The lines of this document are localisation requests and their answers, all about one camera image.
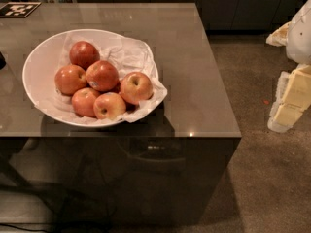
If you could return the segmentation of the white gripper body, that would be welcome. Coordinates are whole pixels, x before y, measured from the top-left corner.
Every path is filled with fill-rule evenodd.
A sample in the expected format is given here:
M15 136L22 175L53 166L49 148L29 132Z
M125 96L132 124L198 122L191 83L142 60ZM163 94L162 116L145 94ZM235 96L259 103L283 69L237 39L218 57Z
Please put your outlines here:
M286 53L296 63L311 64L311 0L307 0L289 24Z

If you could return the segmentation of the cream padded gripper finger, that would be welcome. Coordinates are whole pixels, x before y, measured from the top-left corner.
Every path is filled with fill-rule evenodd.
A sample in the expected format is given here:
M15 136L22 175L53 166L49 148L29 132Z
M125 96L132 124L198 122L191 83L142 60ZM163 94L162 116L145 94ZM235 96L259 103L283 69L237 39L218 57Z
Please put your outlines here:
M290 24L287 22L275 30L266 38L266 43L275 47L285 46L288 42L288 30Z
M267 127L285 133L311 106L311 65L299 64L290 73L282 72L277 82Z

